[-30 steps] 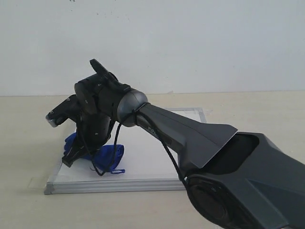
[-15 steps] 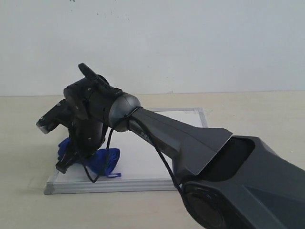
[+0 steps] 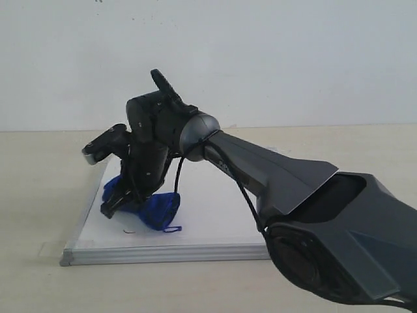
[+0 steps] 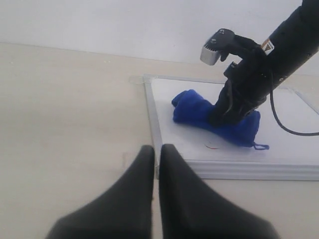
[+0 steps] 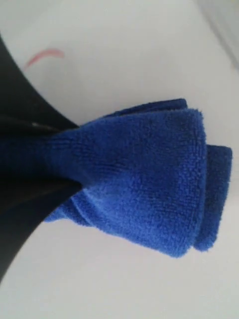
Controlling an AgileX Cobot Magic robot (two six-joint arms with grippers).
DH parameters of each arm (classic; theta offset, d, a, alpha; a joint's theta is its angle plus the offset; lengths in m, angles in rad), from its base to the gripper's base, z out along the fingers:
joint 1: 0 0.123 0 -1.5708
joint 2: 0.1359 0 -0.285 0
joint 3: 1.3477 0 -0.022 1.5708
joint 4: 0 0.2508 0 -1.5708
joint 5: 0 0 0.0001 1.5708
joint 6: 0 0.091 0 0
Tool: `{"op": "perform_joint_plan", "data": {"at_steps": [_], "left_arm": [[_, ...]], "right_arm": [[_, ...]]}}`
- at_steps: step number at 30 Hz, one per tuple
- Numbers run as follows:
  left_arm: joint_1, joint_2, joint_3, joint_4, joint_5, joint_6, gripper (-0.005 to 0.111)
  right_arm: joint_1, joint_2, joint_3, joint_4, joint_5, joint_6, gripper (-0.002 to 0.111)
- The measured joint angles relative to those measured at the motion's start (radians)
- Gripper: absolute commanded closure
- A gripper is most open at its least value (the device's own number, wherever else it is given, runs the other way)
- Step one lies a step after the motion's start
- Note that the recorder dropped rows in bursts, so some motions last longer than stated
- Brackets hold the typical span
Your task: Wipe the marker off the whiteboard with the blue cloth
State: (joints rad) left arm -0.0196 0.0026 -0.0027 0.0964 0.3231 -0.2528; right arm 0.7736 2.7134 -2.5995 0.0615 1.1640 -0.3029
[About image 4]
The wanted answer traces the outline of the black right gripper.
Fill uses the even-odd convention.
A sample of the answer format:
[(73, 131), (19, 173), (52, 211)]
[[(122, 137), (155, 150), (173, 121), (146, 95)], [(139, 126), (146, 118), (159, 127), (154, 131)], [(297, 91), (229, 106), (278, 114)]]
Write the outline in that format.
[(233, 125), (245, 117), (258, 115), (258, 107), (264, 103), (270, 87), (271, 58), (274, 52), (269, 47), (253, 47), (250, 49), (234, 48), (220, 50), (220, 60), (232, 54), (242, 60), (231, 63), (224, 72), (227, 78), (216, 106), (208, 115), (208, 122), (214, 127)]

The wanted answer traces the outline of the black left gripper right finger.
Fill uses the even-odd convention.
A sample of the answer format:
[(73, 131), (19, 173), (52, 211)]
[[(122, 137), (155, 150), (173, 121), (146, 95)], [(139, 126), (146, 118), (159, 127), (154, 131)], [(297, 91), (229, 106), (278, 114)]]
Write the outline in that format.
[(159, 202), (165, 239), (278, 239), (267, 220), (228, 201), (203, 182), (176, 147), (161, 147)]

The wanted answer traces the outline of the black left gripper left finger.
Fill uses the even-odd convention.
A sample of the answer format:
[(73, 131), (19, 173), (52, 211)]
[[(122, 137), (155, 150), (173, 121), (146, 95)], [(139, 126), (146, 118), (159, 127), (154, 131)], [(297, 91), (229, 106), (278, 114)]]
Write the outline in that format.
[(144, 145), (118, 181), (84, 207), (60, 218), (48, 239), (150, 239), (155, 152)]

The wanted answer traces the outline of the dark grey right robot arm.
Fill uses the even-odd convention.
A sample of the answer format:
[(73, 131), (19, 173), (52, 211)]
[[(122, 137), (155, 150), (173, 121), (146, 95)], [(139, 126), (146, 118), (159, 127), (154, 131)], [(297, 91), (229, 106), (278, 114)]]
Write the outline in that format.
[(259, 107), (319, 50), (319, 2), (305, 0), (259, 45), (229, 29), (218, 30), (204, 45), (217, 60), (237, 55), (224, 72), (227, 78), (208, 120), (213, 126), (236, 124)]

